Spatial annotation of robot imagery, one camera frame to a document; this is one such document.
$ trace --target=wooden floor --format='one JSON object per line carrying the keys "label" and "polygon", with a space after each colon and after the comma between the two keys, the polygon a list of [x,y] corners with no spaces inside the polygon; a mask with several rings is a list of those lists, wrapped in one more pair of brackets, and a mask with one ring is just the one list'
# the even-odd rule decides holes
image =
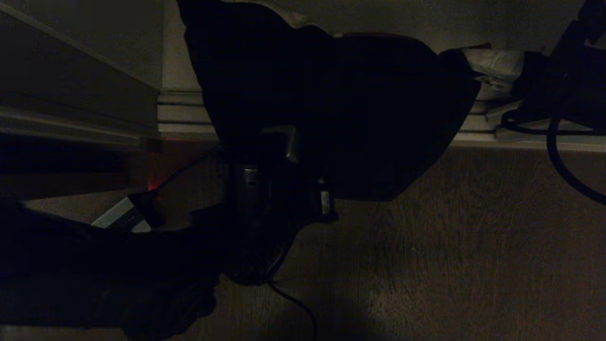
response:
{"label": "wooden floor", "polygon": [[[172,148],[157,177],[197,153]],[[606,192],[606,156],[564,157]],[[173,228],[219,198],[213,167],[167,188]],[[278,274],[316,313],[319,340],[606,340],[606,207],[568,187],[545,152],[452,148],[394,202],[337,210],[337,223],[303,230]],[[267,287],[222,279],[216,295],[215,313],[173,340],[311,340],[307,316]],[[121,338],[15,327],[3,338],[83,339]]]}

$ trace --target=black cable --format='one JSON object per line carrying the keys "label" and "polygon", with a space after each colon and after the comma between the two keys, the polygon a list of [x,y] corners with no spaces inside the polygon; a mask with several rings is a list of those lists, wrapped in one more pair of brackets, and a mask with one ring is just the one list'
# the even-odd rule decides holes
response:
{"label": "black cable", "polygon": [[297,305],[299,308],[303,309],[307,315],[309,315],[309,318],[311,320],[311,324],[313,325],[313,341],[316,341],[316,338],[318,336],[318,321],[316,321],[316,316],[313,314],[313,311],[311,311],[310,308],[308,308],[306,305],[304,305],[303,303],[301,303],[301,301],[297,300],[296,298],[286,294],[284,291],[281,291],[280,289],[276,288],[276,286],[273,284],[273,281],[270,280],[269,282],[267,282],[267,284],[269,285],[269,287],[274,290],[275,293],[277,293],[278,295],[282,296],[283,298],[285,298],[288,301],[291,301],[292,303],[294,303],[295,305]]}
{"label": "black cable", "polygon": [[[512,110],[503,114],[501,119],[501,127],[511,130],[512,132],[529,135],[547,136],[549,134],[549,130],[524,128],[519,124],[511,122],[513,115],[516,114],[516,111],[517,110]],[[559,130],[557,134],[558,136],[606,136],[606,132],[596,130]]]}
{"label": "black cable", "polygon": [[549,153],[549,159],[551,159],[551,163],[553,163],[553,166],[556,168],[556,171],[570,186],[572,186],[574,189],[576,189],[589,199],[597,201],[600,204],[606,205],[606,195],[597,192],[596,190],[582,183],[578,178],[576,178],[572,174],[572,172],[570,172],[570,170],[562,161],[562,158],[560,157],[560,153],[558,151],[558,135],[560,135],[558,127],[561,121],[562,120],[558,117],[552,118],[551,123],[549,124],[549,130],[547,130],[547,152]]}
{"label": "black cable", "polygon": [[151,190],[150,193],[152,194],[152,196],[155,197],[158,193],[160,193],[160,191],[162,191],[166,187],[166,185],[168,185],[169,183],[171,183],[174,179],[178,178],[181,174],[183,174],[184,172],[186,172],[187,170],[189,170],[193,166],[197,165],[198,163],[200,163],[202,161],[205,161],[206,159],[217,155],[220,150],[221,150],[221,146],[220,145],[217,145],[217,146],[213,147],[206,154],[204,154],[201,157],[199,157],[199,158],[193,160],[192,162],[186,164],[180,170],[177,170],[175,173],[173,173],[173,175],[169,176],[166,180],[164,180],[164,182],[162,182],[160,184],[160,186],[158,186],[158,187],[154,188],[153,190]]}

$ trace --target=floor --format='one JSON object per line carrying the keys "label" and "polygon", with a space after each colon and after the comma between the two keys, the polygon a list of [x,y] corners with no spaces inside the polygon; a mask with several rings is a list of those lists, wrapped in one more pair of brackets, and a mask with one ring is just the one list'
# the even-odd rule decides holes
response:
{"label": "floor", "polygon": [[[158,181],[207,146],[171,144]],[[565,154],[606,192],[602,154]],[[221,197],[214,163],[166,188],[169,227]],[[561,180],[545,152],[451,148],[391,203],[338,201],[304,229],[279,286],[317,315],[318,339],[604,340],[606,208]],[[215,313],[173,340],[311,340],[311,323],[267,287],[222,279]],[[111,330],[5,327],[0,339],[122,340]]]}

